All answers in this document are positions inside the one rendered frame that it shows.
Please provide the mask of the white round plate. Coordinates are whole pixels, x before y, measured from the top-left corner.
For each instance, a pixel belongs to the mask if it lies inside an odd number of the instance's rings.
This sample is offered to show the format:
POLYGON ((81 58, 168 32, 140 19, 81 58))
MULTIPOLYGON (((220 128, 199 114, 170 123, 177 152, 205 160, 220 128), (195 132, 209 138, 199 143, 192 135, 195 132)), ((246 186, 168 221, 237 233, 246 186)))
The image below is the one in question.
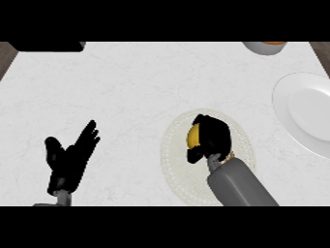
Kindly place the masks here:
POLYGON ((311 73, 292 73, 274 85, 271 103, 293 140, 330 159, 330 79, 311 73))

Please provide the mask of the black appliance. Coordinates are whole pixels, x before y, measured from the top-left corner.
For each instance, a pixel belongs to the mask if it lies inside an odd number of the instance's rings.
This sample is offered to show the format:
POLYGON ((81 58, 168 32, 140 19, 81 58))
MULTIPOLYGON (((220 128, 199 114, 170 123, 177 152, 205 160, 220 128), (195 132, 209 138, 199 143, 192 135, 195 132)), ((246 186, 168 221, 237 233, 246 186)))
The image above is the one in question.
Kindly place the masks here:
POLYGON ((27 52, 81 52, 86 42, 11 42, 11 45, 27 52))

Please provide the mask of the grey bowl with orange content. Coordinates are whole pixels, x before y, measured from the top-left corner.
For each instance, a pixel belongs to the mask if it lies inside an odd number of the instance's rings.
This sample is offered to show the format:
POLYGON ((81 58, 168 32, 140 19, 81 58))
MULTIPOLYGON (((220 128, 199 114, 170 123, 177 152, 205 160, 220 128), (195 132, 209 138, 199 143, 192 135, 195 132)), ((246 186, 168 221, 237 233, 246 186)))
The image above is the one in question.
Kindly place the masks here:
POLYGON ((258 55, 274 55, 282 51, 286 42, 245 42, 243 45, 258 55))

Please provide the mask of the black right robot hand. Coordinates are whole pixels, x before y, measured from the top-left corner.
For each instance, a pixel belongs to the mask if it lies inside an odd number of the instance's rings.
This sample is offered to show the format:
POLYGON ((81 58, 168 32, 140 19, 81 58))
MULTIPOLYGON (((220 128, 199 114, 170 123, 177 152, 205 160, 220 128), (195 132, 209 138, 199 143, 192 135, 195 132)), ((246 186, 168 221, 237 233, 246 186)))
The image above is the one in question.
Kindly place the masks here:
POLYGON ((218 154, 218 161, 223 162, 232 152, 232 135, 230 128, 224 121, 199 114, 192 122, 192 126, 199 125, 201 145, 187 148, 187 162, 196 164, 202 158, 209 158, 218 154))

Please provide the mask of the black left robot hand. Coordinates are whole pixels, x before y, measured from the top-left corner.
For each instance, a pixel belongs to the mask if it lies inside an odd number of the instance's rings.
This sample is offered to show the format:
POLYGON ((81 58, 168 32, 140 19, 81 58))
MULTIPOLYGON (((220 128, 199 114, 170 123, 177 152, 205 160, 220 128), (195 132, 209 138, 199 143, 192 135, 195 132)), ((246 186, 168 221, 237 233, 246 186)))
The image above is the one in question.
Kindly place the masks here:
POLYGON ((44 140, 46 162, 52 170, 47 193, 55 195, 61 190, 72 193, 78 187, 87 162, 100 137, 96 121, 92 120, 77 138, 75 143, 64 148, 55 137, 44 140))

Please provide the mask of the yellow lemon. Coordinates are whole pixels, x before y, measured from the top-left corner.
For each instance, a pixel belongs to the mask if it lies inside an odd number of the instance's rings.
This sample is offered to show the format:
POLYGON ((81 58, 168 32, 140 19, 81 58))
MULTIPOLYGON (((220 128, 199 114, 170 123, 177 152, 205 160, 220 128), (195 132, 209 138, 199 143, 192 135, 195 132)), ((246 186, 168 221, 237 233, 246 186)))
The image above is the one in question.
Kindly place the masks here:
POLYGON ((195 124, 187 132, 187 148, 192 149, 196 146, 201 145, 201 140, 199 140, 199 125, 195 124))

